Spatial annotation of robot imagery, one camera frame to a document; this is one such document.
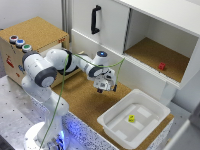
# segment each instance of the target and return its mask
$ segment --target yellow object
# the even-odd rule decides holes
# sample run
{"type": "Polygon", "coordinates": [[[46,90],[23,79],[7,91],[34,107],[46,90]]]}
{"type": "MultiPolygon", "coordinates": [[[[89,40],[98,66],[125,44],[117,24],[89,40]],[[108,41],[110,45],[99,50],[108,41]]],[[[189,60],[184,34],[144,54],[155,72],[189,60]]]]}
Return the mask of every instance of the yellow object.
{"type": "Polygon", "coordinates": [[[128,121],[129,122],[134,122],[135,121],[135,116],[134,115],[129,115],[128,121]]]}

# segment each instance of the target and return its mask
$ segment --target brown box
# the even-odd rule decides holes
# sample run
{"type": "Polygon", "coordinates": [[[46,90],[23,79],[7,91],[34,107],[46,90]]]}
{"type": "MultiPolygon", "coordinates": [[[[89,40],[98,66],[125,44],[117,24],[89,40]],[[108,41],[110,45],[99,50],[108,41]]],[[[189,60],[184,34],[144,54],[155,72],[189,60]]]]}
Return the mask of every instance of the brown box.
{"type": "MultiPolygon", "coordinates": [[[[0,31],[0,50],[6,74],[19,85],[21,85],[21,80],[26,74],[22,69],[24,53],[21,49],[9,43],[9,37],[12,35],[17,35],[19,39],[25,40],[26,44],[31,45],[33,50],[38,53],[44,52],[59,43],[62,43],[62,47],[69,49],[69,35],[40,17],[35,17],[0,31]]],[[[61,83],[61,81],[62,76],[58,73],[52,87],[61,83]]]]}

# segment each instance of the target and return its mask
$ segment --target power outlet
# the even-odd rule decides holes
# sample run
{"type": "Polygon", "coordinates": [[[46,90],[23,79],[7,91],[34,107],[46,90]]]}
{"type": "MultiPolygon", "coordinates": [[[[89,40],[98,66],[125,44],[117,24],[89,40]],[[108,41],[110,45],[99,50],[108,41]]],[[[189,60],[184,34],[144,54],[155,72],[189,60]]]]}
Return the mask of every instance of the power outlet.
{"type": "Polygon", "coordinates": [[[189,117],[189,120],[192,124],[200,128],[200,103],[189,117]]]}

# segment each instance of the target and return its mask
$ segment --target cabinet door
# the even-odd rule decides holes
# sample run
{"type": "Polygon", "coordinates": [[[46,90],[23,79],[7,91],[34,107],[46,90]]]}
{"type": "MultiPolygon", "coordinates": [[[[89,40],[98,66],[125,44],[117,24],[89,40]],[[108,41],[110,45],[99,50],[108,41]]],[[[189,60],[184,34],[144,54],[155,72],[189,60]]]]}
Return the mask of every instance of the cabinet door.
{"type": "Polygon", "coordinates": [[[113,0],[74,0],[73,29],[120,54],[124,42],[129,18],[129,8],[113,0]],[[92,10],[96,5],[96,28],[100,32],[91,33],[92,10]]]}

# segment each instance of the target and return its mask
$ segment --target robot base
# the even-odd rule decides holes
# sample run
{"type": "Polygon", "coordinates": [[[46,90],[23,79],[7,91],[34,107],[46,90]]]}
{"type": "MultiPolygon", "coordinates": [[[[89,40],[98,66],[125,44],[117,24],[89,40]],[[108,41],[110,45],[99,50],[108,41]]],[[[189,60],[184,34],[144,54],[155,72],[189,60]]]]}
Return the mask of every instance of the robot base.
{"type": "MultiPolygon", "coordinates": [[[[38,124],[35,124],[32,126],[25,134],[24,138],[24,150],[39,150],[40,149],[40,143],[35,139],[37,136],[38,132],[44,125],[44,122],[40,122],[38,124]]],[[[65,149],[69,145],[69,137],[65,138],[65,149]]],[[[48,146],[42,147],[40,150],[49,150],[48,146]]]]}

